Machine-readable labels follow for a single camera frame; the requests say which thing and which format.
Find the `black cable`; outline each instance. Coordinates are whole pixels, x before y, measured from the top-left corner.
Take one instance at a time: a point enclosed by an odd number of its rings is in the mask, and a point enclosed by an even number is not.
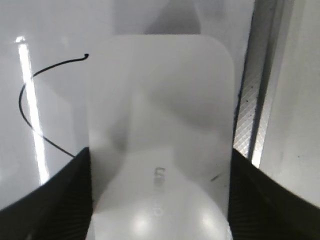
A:
[[[89,54],[86,53],[86,54],[84,55],[84,57],[82,57],[82,58],[76,58],[76,59],[71,59],[71,60],[67,60],[67,61],[62,61],[62,62],[56,63],[56,64],[51,65],[51,66],[48,66],[48,67],[46,67],[46,68],[44,68],[44,69],[42,69],[42,70],[40,70],[40,71],[37,71],[35,74],[33,74],[33,77],[35,77],[35,76],[37,76],[37,75],[39,75],[39,74],[41,74],[41,73],[43,73],[43,72],[45,72],[45,71],[47,71],[47,70],[50,70],[50,69],[53,69],[53,68],[55,68],[55,67],[57,67],[57,66],[63,65],[63,64],[68,64],[68,63],[73,63],[73,62],[84,61],[84,60],[86,60],[88,57],[89,57]],[[25,113],[24,113],[24,110],[22,109],[22,104],[21,104],[22,96],[23,96],[24,91],[25,91],[25,89],[26,89],[26,85],[27,85],[27,82],[25,82],[25,83],[23,84],[23,86],[22,86],[22,89],[21,89],[20,95],[19,95],[19,102],[18,102],[20,114],[21,114],[23,120],[26,122],[26,124],[28,124],[28,126],[29,126],[34,132],[36,132],[41,138],[43,138],[43,139],[44,139],[45,141],[47,141],[49,144],[51,144],[51,145],[54,146],[55,148],[59,149],[60,151],[64,152],[65,154],[69,155],[70,157],[73,157],[73,158],[74,158],[75,156],[72,155],[70,152],[64,150],[62,147],[58,146],[57,144],[55,144],[54,142],[52,142],[51,140],[49,140],[47,137],[45,137],[44,135],[42,135],[42,134],[40,134],[39,132],[37,132],[37,131],[35,130],[35,128],[32,126],[32,124],[31,124],[31,123],[28,121],[28,119],[26,118],[26,115],[25,115]]]

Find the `white surface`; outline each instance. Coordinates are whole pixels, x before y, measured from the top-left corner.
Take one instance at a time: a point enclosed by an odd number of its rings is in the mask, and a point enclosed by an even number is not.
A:
[[[91,56],[95,239],[227,239],[234,67],[225,47],[118,36]]]
[[[260,169],[320,207],[320,1],[295,1]]]
[[[25,38],[31,71],[36,72],[82,57],[115,34],[176,32],[214,36],[226,45],[235,62],[238,87],[253,3],[254,0],[2,0],[0,209],[41,186],[39,162],[52,177],[71,159],[45,142],[44,161],[37,160],[34,135],[18,109],[24,79],[17,37]],[[86,66],[86,62],[60,66],[34,81],[42,132],[72,154],[88,145]],[[26,95],[23,108],[30,119]]]

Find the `knurled metal surface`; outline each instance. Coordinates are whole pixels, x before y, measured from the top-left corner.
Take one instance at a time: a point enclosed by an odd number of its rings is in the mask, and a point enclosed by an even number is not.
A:
[[[262,151],[265,143],[265,138],[268,129],[269,118],[272,110],[273,99],[276,93],[278,78],[282,65],[283,54],[285,50],[288,29],[293,9],[293,0],[286,0],[278,2],[273,27],[270,36],[270,50],[272,51],[270,59],[266,60],[270,63],[267,64],[267,87],[265,89],[265,98],[261,110],[261,117],[258,124],[256,140],[254,143],[254,151],[252,156],[252,163],[258,167],[262,157]]]
[[[251,23],[233,147],[248,157],[276,0],[257,0]]]

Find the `white wall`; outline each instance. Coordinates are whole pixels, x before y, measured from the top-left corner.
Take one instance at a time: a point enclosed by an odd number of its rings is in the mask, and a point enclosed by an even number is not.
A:
[[[320,1],[296,0],[260,169],[320,207]]]

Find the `small black mark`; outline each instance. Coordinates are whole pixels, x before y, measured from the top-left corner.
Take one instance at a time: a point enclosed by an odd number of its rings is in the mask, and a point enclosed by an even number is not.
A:
[[[214,178],[212,178],[212,179],[211,179],[211,182],[213,182],[213,181],[217,180],[220,176],[221,176],[221,173],[220,173],[220,174],[218,174],[217,176],[215,176]]]

